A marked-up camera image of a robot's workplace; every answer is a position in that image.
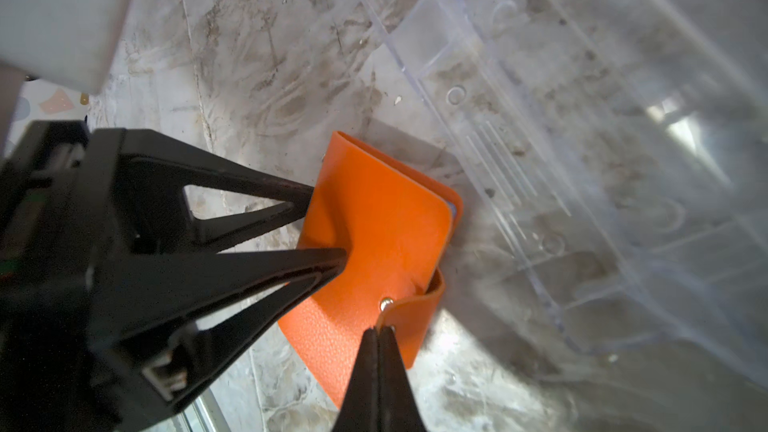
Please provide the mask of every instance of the transparent plastic container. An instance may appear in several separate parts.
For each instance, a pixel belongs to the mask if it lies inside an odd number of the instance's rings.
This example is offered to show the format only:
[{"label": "transparent plastic container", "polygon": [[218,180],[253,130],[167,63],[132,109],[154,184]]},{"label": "transparent plastic container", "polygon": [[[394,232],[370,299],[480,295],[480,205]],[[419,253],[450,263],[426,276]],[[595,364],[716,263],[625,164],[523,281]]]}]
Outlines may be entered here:
[{"label": "transparent plastic container", "polygon": [[362,0],[570,345],[768,388],[768,0]]}]

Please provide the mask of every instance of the marble surface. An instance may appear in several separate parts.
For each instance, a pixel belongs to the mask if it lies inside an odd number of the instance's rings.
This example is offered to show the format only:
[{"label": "marble surface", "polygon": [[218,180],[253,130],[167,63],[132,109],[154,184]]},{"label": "marble surface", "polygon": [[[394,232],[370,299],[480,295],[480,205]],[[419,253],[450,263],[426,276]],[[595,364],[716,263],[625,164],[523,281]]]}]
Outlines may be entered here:
[{"label": "marble surface", "polygon": [[[358,0],[133,0],[93,127],[151,128],[313,184],[343,130],[456,188],[448,290],[408,371],[428,430],[757,430],[766,392],[684,342],[576,354]],[[197,216],[259,207],[189,191]],[[300,225],[236,250],[290,248]],[[219,312],[220,320],[247,304]],[[232,431],[329,430],[336,409],[277,326],[212,386]]]}]

